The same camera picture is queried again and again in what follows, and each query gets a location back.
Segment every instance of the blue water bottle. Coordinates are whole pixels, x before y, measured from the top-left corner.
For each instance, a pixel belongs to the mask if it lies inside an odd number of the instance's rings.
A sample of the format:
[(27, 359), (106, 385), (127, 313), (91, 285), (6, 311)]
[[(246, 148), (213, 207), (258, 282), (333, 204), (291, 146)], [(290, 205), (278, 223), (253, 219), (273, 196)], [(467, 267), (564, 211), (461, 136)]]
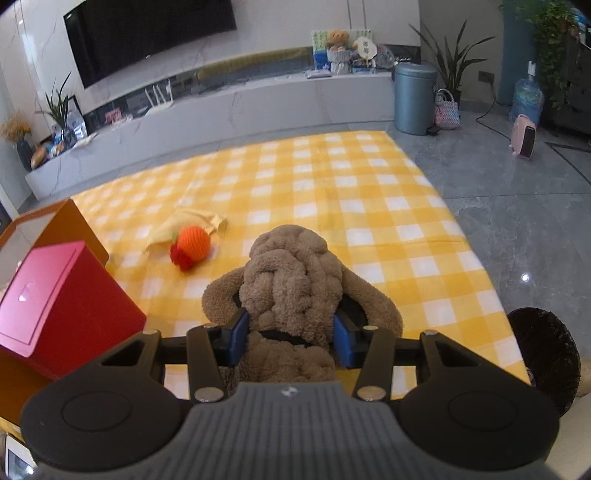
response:
[(544, 107), (544, 94), (540, 85), (534, 80), (535, 63), (528, 63), (527, 78), (515, 82), (513, 107), (509, 119), (515, 122), (520, 115), (526, 115), (536, 125), (540, 123), (540, 115)]

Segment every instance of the wall outlet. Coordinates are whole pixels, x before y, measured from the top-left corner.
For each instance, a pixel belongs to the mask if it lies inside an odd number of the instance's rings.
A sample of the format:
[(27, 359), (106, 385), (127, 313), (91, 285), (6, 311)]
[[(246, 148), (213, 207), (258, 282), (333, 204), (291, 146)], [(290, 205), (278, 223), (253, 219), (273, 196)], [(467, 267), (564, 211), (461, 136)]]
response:
[(478, 81), (490, 83), (492, 85), (495, 83), (495, 74), (492, 72), (483, 72), (482, 70), (478, 70)]

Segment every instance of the television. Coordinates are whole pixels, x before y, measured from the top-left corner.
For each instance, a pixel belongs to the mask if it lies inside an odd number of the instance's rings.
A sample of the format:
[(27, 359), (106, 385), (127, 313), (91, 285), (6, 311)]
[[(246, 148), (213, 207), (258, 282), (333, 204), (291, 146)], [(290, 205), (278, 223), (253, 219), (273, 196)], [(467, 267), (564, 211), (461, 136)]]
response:
[(230, 0), (86, 0), (64, 22), (85, 88), (155, 53), (236, 29)]

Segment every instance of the pink bag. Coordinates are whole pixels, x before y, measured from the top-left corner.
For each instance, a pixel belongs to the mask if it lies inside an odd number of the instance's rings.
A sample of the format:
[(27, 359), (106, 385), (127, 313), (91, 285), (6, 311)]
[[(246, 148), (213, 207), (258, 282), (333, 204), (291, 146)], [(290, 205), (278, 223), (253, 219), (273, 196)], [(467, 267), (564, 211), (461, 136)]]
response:
[(453, 130), (460, 126), (457, 102), (454, 102), (452, 94), (445, 88), (440, 88), (435, 95), (435, 124), (444, 130)]

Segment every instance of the red crochet flower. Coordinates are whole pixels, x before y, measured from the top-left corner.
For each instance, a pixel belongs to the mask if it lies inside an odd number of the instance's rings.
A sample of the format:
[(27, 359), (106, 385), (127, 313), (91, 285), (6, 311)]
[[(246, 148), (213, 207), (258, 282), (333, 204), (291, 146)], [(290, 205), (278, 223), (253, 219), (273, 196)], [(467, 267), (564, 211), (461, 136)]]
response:
[(191, 257), (183, 252), (177, 244), (170, 245), (170, 260), (179, 267), (181, 272), (190, 270), (195, 264)]

